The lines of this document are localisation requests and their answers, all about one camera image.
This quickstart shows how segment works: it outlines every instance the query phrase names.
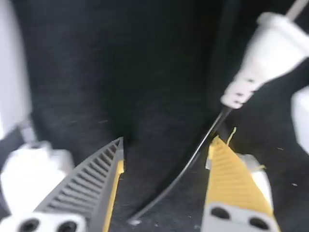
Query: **electrical cord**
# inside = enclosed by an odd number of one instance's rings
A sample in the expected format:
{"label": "electrical cord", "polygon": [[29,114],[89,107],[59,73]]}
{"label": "electrical cord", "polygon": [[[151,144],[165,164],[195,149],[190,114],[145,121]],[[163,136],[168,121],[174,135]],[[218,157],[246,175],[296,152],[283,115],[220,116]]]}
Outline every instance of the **electrical cord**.
{"label": "electrical cord", "polygon": [[[223,8],[223,13],[220,19],[219,23],[219,29],[217,32],[217,38],[215,41],[215,49],[212,52],[211,56],[211,66],[210,66],[210,74],[213,74],[215,71],[213,69],[218,68],[218,63],[221,63],[221,56],[224,56],[226,54],[226,46],[223,46],[222,44],[226,44],[228,41],[228,36],[226,35],[226,32],[232,31],[235,23],[235,18],[238,15],[239,6],[240,6],[241,0],[226,0],[225,5]],[[198,145],[195,147],[194,151],[191,153],[191,157],[188,160],[188,162],[180,169],[178,174],[174,177],[174,179],[166,185],[163,190],[152,198],[144,207],[142,207],[140,210],[138,210],[136,213],[134,213],[128,220],[127,223],[131,225],[138,225],[141,221],[139,218],[143,216],[146,212],[148,212],[153,206],[155,206],[158,202],[160,202],[165,196],[168,195],[168,193],[173,189],[173,187],[178,183],[178,181],[181,179],[181,177],[184,175],[184,173],[188,170],[190,166],[195,163],[195,161],[198,159],[200,150],[205,146],[205,143],[210,139],[211,136],[215,134],[215,132],[218,130],[220,125],[223,123],[223,121],[226,119],[226,117],[229,115],[229,113],[232,111],[229,107],[223,107],[221,113],[216,118],[215,122],[211,126],[211,128],[202,136],[202,139],[199,141]]]}
{"label": "electrical cord", "polygon": [[226,119],[226,117],[229,115],[229,113],[232,111],[229,107],[224,107],[222,112],[218,115],[213,125],[210,127],[210,129],[203,135],[201,141],[198,143],[198,146],[194,149],[192,152],[192,155],[189,159],[189,161],[184,165],[184,167],[181,169],[181,171],[176,175],[176,177],[172,180],[172,182],[166,186],[154,199],[152,199],[148,204],[146,204],[141,210],[139,210],[137,213],[132,215],[127,222],[131,225],[137,225],[140,223],[138,220],[142,215],[144,215],[147,211],[149,211],[154,205],[156,205],[159,201],[161,201],[172,189],[173,187],[178,183],[178,181],[181,179],[181,177],[184,175],[184,173],[188,170],[188,168],[197,160],[201,148],[205,145],[207,140],[211,138],[215,132],[218,130],[220,125],[223,123],[223,121]]}

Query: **dark carpet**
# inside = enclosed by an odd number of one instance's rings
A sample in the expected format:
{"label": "dark carpet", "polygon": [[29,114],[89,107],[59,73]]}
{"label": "dark carpet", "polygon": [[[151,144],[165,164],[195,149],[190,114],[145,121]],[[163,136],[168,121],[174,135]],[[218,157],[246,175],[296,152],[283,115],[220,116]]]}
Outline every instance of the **dark carpet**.
{"label": "dark carpet", "polygon": [[[206,157],[141,225],[125,220],[218,113],[219,96],[239,68],[256,18],[264,11],[283,14],[292,2],[243,0],[221,76],[208,76],[223,1],[14,0],[40,138],[71,151],[78,164],[125,137],[126,172],[111,232],[199,231]],[[304,30],[308,11],[297,20]],[[304,232],[308,225],[309,156],[296,143],[290,106],[291,95],[309,84],[308,73],[305,61],[262,87],[227,120],[230,130],[238,128],[235,150],[254,154],[266,166],[283,232]],[[18,132],[0,143],[1,163],[20,143]]]}

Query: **white plug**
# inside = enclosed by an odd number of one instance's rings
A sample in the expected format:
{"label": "white plug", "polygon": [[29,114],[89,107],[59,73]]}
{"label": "white plug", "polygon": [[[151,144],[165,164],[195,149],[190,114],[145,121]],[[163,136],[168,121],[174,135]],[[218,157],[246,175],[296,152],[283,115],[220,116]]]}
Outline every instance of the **white plug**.
{"label": "white plug", "polygon": [[263,13],[249,42],[240,71],[221,97],[239,109],[264,83],[295,69],[309,55],[309,37],[288,17]]}

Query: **white cable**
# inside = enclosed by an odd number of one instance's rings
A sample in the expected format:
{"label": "white cable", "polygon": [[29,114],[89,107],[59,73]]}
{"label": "white cable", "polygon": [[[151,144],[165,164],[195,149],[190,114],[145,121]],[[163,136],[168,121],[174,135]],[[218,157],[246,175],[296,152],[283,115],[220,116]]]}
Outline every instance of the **white cable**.
{"label": "white cable", "polygon": [[296,0],[285,16],[288,17],[290,20],[294,21],[306,7],[308,1],[309,0]]}
{"label": "white cable", "polygon": [[35,147],[38,144],[38,139],[30,118],[26,118],[22,123],[20,123],[19,129],[26,144],[29,144],[31,147]]}

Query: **white adapter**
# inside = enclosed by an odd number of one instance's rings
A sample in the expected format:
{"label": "white adapter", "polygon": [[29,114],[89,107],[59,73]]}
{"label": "white adapter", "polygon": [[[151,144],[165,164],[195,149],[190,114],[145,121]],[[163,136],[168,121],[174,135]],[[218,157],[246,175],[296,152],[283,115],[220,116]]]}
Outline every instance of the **white adapter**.
{"label": "white adapter", "polygon": [[240,108],[264,83],[296,68],[309,55],[309,37],[290,18],[263,13],[249,42],[240,71],[221,97],[231,108]]}
{"label": "white adapter", "polygon": [[22,39],[11,3],[0,0],[0,140],[31,113]]}

